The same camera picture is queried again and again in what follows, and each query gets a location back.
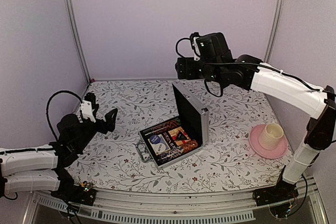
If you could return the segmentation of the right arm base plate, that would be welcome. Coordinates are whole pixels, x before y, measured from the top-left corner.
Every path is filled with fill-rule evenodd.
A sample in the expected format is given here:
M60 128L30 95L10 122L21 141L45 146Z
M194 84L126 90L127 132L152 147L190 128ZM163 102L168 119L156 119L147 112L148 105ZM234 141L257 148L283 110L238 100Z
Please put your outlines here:
M296 198L299 195L296 184L279 181L276 185L256 189L253 191L253 199L257 206L274 204L280 201Z

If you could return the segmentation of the aluminium poker case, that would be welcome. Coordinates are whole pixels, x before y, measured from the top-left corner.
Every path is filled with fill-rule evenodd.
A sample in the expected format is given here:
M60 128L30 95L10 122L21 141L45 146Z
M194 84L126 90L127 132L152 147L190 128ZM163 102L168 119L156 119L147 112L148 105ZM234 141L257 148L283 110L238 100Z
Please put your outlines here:
M135 144L142 162L166 168L209 142L209 109L179 81L172 83L178 115L139 131Z

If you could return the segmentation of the purple black chip stack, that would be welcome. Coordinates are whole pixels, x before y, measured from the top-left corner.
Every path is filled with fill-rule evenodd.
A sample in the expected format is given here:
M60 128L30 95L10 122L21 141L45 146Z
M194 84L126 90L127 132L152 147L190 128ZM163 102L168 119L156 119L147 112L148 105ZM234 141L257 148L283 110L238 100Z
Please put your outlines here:
M164 162L166 162L167 159L168 159L167 155L162 155L162 156L160 156L159 161L164 163Z

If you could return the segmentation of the red card deck box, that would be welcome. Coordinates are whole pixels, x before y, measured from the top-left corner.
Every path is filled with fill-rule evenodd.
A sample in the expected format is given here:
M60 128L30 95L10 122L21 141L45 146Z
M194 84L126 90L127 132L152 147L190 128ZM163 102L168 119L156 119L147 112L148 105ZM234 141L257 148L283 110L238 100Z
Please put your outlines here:
M183 134L188 138L188 140L186 140L186 141L175 141L175 137L176 137L176 135L179 131L182 131ZM181 126L170 130L169 135L171 136L171 138L172 138L172 140L173 140L173 142L176 146L181 146L182 144L191 140L190 137L188 136L188 134L184 131L184 129Z

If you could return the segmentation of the black red triangle piece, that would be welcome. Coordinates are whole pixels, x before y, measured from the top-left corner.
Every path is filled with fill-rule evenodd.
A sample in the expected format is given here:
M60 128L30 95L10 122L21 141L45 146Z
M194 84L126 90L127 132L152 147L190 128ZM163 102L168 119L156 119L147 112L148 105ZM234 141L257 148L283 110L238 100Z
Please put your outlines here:
M188 138L183 134L182 131L179 131L175 137L175 141L186 141Z

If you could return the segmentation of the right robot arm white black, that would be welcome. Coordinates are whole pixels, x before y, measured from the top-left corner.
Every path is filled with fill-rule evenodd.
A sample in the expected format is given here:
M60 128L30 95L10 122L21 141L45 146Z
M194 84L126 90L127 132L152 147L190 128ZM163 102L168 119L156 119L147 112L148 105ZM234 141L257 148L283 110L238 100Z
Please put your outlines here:
M334 142L334 89L309 84L250 55L234 59L220 32L202 36L194 32L186 40L190 42L194 55L178 54L175 70L179 79L202 79L205 84L216 82L221 91L235 85L247 91L261 92L309 115L306 136L283 169L280 183L271 190L276 201L284 200L291 194L291 185L313 164L319 153Z

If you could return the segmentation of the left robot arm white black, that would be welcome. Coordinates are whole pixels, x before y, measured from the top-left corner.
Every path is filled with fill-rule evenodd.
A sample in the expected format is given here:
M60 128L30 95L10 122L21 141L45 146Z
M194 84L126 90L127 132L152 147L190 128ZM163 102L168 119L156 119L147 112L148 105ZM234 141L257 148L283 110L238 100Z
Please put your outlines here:
M1 149L1 197L20 191L48 190L65 202L93 199L93 184L76 184L67 167L82 155L97 133L107 134L115 129L118 110L108 112L104 119L96 114L99 104L94 93L80 100L80 114L63 116L57 124L55 141L38 147Z

